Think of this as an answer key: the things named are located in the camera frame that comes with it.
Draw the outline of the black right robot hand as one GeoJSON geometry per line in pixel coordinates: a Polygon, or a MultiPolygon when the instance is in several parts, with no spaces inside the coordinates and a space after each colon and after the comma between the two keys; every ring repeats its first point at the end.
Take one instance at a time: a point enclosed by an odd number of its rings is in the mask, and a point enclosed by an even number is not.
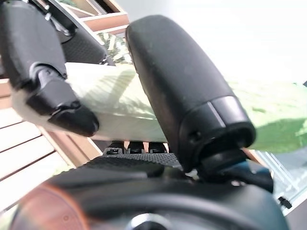
{"type": "Polygon", "coordinates": [[[12,230],[286,230],[288,224],[243,147],[256,130],[193,39],[164,16],[128,27],[145,94],[181,169],[103,157],[39,185],[12,230]]]}

